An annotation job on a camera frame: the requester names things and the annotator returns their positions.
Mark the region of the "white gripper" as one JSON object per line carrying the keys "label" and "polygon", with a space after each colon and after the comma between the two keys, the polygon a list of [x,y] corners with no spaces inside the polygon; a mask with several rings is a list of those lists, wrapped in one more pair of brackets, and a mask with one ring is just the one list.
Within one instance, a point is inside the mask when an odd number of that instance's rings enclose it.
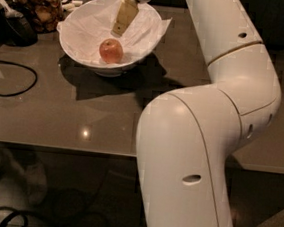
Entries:
{"label": "white gripper", "polygon": [[127,31],[134,18],[139,13],[138,3],[148,3],[151,0],[121,0],[118,13],[116,14],[115,22],[112,26],[112,31],[121,36]]}

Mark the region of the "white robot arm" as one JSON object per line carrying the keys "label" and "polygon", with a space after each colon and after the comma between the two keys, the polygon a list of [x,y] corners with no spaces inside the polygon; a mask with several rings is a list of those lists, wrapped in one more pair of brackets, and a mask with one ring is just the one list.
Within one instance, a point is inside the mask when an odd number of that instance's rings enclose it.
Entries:
{"label": "white robot arm", "polygon": [[271,124],[280,83],[239,0],[186,2],[211,80],[161,94],[139,118],[146,225],[233,227],[226,158]]}

